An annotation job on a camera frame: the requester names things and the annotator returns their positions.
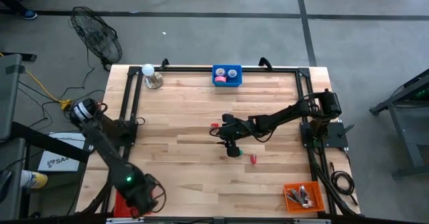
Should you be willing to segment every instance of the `blue container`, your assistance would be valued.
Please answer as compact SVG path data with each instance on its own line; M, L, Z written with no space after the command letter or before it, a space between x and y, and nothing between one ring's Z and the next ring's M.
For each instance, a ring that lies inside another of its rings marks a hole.
M215 82L216 69L224 68L225 72L228 73L229 70L236 70L237 76L235 78L228 78L227 82ZM214 65L212 68L212 82L216 87L237 87L243 83L243 71L240 65Z

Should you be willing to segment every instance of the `concrete floor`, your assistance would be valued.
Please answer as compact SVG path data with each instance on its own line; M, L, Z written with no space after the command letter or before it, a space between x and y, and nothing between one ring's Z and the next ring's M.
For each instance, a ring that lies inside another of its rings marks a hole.
M34 9L71 10L85 5L99 11L299 13L298 0L24 0ZM305 0L307 13L365 15L428 15L429 0ZM123 48L120 64L256 64L265 56L273 65L309 66L300 19L104 17ZM390 174L409 166L408 154L389 114L373 117L368 109L386 99L409 78L429 66L427 21L310 20L318 66L328 67L339 94L348 133L359 205L368 217L429 222L429 176L394 181ZM88 71L86 50L68 17L39 16L24 21L0 15L0 51L31 52L38 60L25 66L54 94L78 86ZM96 67L85 90L71 99L104 89L108 73L90 53ZM27 75L21 81L35 87ZM26 90L37 101L45 99ZM19 94L15 120L31 124L40 107ZM93 95L102 99L102 94ZM59 108L47 107L54 124L43 132L73 129ZM76 184L45 192L34 203L43 216L63 215Z

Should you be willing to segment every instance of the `person's foot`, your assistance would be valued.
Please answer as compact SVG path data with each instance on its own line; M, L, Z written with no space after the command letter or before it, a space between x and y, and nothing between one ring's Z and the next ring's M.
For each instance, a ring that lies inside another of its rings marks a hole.
M35 19L37 17L38 17L37 13L32 10L27 10L27 12L24 15L22 15L22 18L24 19Z

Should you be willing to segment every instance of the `wooden table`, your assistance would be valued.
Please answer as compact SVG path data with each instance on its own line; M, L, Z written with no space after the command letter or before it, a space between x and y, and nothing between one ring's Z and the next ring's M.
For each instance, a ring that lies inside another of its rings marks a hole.
M111 69L104 98L109 106L105 114L111 119L119 116L128 68L129 65L114 65ZM331 89L325 67L312 67L310 73L314 92ZM208 134L211 123L222 123L223 113L246 119L248 115L270 114L293 105L298 99L294 74L245 73L238 88L214 87L209 72L162 75L164 84L160 89L150 90L144 84L141 88L137 117L144 117L146 124L139 127L129 158L166 188L166 206L154 215L316 216L316 213L287 213L282 190L285 183L311 181L308 154L302 147L298 127L300 119L279 126L265 144L252 137L238 140L237 145L244 152L238 158L227 157L226 148L216 144L219 138ZM250 162L251 154L257 154L256 165ZM326 149L326 158L328 163L334 163L336 170L351 173L342 152ZM87 207L97 195L107 172L97 153L90 156L77 211ZM328 210L326 192L321 183L320 186ZM350 208L359 212L350 197L342 197Z

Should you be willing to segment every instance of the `black fan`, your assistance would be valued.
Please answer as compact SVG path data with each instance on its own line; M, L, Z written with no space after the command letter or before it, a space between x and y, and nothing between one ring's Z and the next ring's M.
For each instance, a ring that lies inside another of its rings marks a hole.
M74 30L86 47L101 59L103 68L118 63L122 48L116 30L108 26L94 11L87 7L74 7L70 17Z

